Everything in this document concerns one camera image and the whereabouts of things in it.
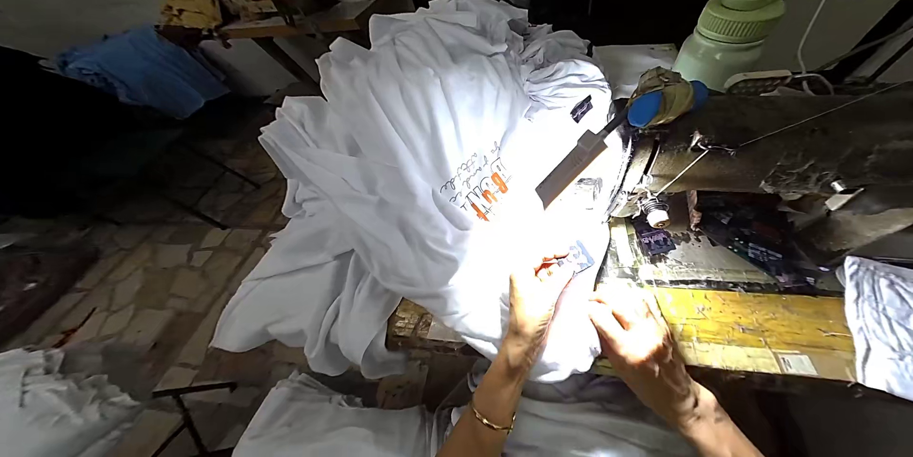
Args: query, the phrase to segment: gold bracelet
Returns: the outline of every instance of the gold bracelet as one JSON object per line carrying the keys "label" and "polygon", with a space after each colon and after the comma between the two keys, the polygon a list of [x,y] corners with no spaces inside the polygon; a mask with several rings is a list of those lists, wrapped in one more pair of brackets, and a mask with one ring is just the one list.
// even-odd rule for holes
{"label": "gold bracelet", "polygon": [[491,428],[492,430],[498,430],[498,431],[501,431],[501,432],[507,432],[508,434],[509,434],[510,431],[513,429],[513,422],[514,422],[514,419],[517,418],[517,413],[514,412],[513,417],[510,418],[510,425],[509,425],[508,427],[501,427],[501,426],[499,426],[499,425],[495,425],[495,424],[492,423],[491,421],[488,421],[488,419],[487,419],[486,417],[484,417],[484,416],[482,416],[481,414],[479,414],[479,412],[476,410],[476,405],[475,405],[475,403],[473,402],[473,400],[470,400],[470,401],[469,401],[469,408],[472,409],[472,412],[473,412],[473,414],[476,416],[476,419],[478,419],[479,422],[481,422],[483,425],[485,425],[485,427]]}

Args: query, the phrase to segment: hand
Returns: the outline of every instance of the hand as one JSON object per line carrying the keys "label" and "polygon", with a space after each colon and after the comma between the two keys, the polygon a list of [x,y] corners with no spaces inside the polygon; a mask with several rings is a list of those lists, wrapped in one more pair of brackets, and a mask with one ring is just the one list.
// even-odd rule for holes
{"label": "hand", "polygon": [[652,293],[603,289],[590,299],[590,319],[612,368],[669,425],[684,430],[701,417],[701,406],[715,403],[713,394],[685,370]]}
{"label": "hand", "polygon": [[573,277],[572,267],[559,266],[555,261],[566,256],[544,257],[510,275],[510,321],[501,353],[515,370],[529,372],[542,352],[555,303]]}

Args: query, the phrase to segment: person's right hand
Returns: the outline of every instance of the person's right hand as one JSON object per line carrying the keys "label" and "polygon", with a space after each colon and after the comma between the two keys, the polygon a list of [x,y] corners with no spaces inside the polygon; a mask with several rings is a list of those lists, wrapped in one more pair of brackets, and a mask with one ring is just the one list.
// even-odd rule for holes
{"label": "person's right hand", "polygon": [[686,429],[700,417],[712,393],[685,370],[656,297],[640,288],[602,289],[590,299],[602,354],[615,373],[673,428]]}

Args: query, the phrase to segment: person's left hand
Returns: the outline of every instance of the person's left hand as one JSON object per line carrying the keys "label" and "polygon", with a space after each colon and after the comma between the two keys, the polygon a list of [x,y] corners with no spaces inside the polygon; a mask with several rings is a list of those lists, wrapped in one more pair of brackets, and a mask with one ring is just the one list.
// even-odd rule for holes
{"label": "person's left hand", "polygon": [[556,259],[544,257],[525,270],[510,275],[510,321],[501,352],[508,364],[528,372],[545,346],[555,303],[573,277],[571,266],[558,266]]}

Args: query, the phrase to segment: forearm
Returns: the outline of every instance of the forearm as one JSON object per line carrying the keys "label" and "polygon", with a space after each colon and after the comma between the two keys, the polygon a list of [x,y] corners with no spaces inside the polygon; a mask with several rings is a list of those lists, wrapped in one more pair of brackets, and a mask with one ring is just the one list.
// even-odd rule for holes
{"label": "forearm", "polygon": [[713,393],[700,388],[698,406],[689,419],[679,421],[682,435],[702,457],[763,457],[732,422]]}
{"label": "forearm", "polygon": [[[510,426],[527,375],[526,367],[512,363],[507,352],[502,350],[491,363],[491,367],[473,394],[472,403],[476,410],[497,426]],[[501,454],[507,438],[506,430],[485,427],[476,419],[472,406],[467,406],[437,455],[497,457]]]}

